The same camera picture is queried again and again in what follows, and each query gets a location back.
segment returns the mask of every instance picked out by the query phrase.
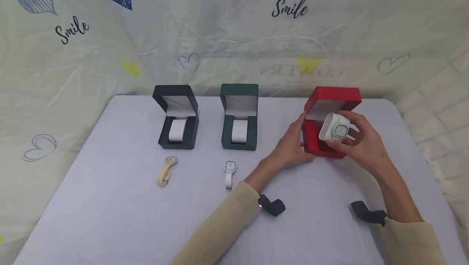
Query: sleeve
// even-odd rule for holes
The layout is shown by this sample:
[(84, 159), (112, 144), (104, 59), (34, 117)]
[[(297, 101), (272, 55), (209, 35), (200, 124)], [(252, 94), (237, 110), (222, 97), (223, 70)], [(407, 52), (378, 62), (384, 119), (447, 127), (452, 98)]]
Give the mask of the sleeve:
[(241, 181), (204, 220), (172, 265), (212, 265), (259, 214), (259, 194)]
[(447, 265), (430, 223), (401, 223), (386, 217), (380, 233), (394, 265)]

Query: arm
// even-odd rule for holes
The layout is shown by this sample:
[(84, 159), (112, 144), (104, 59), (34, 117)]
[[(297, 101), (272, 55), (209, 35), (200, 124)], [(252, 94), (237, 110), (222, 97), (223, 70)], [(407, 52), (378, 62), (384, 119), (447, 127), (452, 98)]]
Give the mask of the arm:
[(348, 117), (359, 131), (350, 130), (353, 139), (327, 144), (350, 156), (377, 180), (389, 215), (380, 233), (392, 262), (396, 265), (447, 264), (432, 225), (420, 216), (379, 134), (364, 116), (350, 111), (340, 114)]
[(303, 113), (290, 125), (274, 151), (204, 220), (172, 265), (214, 264), (259, 214), (259, 194), (272, 178), (285, 166), (313, 159), (301, 149), (300, 131), (305, 117)]

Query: watch box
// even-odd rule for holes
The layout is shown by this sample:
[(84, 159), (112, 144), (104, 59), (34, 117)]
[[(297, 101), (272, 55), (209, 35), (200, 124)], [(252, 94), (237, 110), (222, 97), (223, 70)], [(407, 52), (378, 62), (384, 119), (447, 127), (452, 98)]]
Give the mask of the watch box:
[(222, 84), (220, 98), (225, 109), (221, 145), (225, 149), (256, 150), (257, 84)]
[(166, 113), (158, 144), (164, 149), (194, 149), (198, 104), (189, 85), (157, 85), (153, 99)]
[(327, 114), (339, 110), (353, 110), (362, 102), (360, 89), (345, 87), (316, 87), (305, 104), (303, 123), (305, 152), (318, 157), (343, 158), (345, 154), (329, 147), (319, 139), (319, 132)]

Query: red watch box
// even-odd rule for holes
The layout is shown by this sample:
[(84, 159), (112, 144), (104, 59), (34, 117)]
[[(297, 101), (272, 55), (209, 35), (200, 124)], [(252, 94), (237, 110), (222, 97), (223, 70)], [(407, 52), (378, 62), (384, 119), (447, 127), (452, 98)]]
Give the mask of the red watch box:
[(345, 154), (329, 147), (319, 139), (324, 119), (329, 113), (339, 110), (353, 110), (362, 102), (358, 88), (316, 87), (305, 104), (306, 115), (303, 123), (305, 152), (318, 157), (343, 158)]

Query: watch box lid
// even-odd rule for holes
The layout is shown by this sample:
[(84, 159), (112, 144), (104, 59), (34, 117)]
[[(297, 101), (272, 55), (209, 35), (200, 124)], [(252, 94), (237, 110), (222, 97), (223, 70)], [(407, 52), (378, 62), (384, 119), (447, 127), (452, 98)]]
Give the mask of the watch box lid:
[(227, 116), (236, 119), (257, 116), (258, 84), (222, 84), (220, 98)]
[(353, 110), (361, 102), (358, 88), (318, 86), (305, 104), (306, 119), (324, 121), (327, 114)]
[(197, 100), (189, 85), (157, 85), (153, 99), (163, 108), (166, 116), (177, 119), (197, 116)]

